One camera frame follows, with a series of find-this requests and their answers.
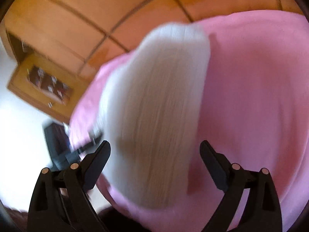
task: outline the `white surface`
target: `white surface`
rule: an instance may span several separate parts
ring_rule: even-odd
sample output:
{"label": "white surface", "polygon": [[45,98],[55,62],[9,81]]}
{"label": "white surface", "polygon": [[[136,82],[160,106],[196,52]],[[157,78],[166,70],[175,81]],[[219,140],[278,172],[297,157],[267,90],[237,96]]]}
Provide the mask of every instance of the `white surface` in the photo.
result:
{"label": "white surface", "polygon": [[[0,40],[0,198],[4,205],[28,210],[39,173],[51,163],[42,129],[51,117],[6,88],[15,67]],[[90,198],[96,211],[110,205],[97,187]]]}

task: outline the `metal pin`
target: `metal pin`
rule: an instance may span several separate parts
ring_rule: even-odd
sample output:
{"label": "metal pin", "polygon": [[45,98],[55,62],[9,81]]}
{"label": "metal pin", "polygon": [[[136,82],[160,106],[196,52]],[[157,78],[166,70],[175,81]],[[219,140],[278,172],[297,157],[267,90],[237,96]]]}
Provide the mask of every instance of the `metal pin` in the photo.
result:
{"label": "metal pin", "polygon": [[48,173],[48,171],[49,171],[49,169],[47,167],[45,167],[45,168],[42,169],[41,172],[42,172],[42,174],[46,174],[46,173]]}
{"label": "metal pin", "polygon": [[70,168],[71,169],[77,169],[79,167],[79,165],[77,163],[73,163]]}
{"label": "metal pin", "polygon": [[262,168],[262,173],[263,173],[263,174],[269,174],[269,171],[268,171],[267,168]]}
{"label": "metal pin", "polygon": [[233,163],[233,164],[232,164],[232,168],[233,168],[234,170],[239,170],[239,169],[240,169],[240,165],[237,164],[237,163]]}

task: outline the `wooden drawer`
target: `wooden drawer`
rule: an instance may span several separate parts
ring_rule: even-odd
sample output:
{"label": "wooden drawer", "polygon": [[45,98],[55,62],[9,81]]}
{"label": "wooden drawer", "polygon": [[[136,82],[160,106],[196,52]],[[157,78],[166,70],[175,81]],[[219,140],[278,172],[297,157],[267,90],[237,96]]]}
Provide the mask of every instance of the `wooden drawer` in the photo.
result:
{"label": "wooden drawer", "polygon": [[[67,105],[56,103],[27,81],[27,69],[30,70],[33,65],[41,67],[45,72],[54,75],[57,79],[66,83],[74,90]],[[69,123],[71,114],[88,87],[88,84],[39,54],[31,54],[16,68],[7,87],[18,97],[37,109],[47,113],[58,121]]]}

